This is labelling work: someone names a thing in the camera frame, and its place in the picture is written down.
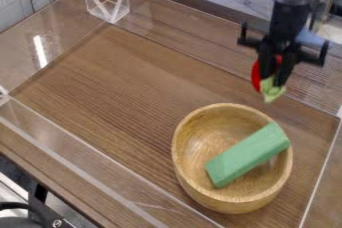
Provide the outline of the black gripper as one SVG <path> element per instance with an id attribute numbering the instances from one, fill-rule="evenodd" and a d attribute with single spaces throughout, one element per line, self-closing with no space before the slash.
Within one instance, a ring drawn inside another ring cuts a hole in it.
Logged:
<path id="1" fill-rule="evenodd" d="M 307 62 L 321 67 L 325 66 L 331 41 L 315 34 L 307 27 L 303 28 L 299 36 L 292 41 L 279 41 L 274 43 L 273 49 L 269 45 L 262 45 L 266 42 L 268 36 L 264 36 L 262 39 L 249 37 L 248 30 L 249 23 L 244 22 L 241 24 L 238 44 L 260 51 L 258 62 L 261 78 L 269 78 L 276 71 L 274 85 L 277 87 L 283 87 L 288 82 L 297 65 L 297 55 L 299 63 Z M 295 50 L 297 54 L 295 52 L 285 52 L 287 49 Z"/>

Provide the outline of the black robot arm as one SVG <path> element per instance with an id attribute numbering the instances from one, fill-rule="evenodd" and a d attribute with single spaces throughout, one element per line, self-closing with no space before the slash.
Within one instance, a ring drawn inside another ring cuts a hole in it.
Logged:
<path id="1" fill-rule="evenodd" d="M 252 69 L 257 92 L 269 78 L 274 87 L 284 87 L 301 62 L 325 65 L 331 42 L 308 30 L 312 6 L 313 0 L 274 0 L 269 31 L 261 39 L 248 36 L 248 22 L 241 25 L 238 44 L 258 53 Z"/>

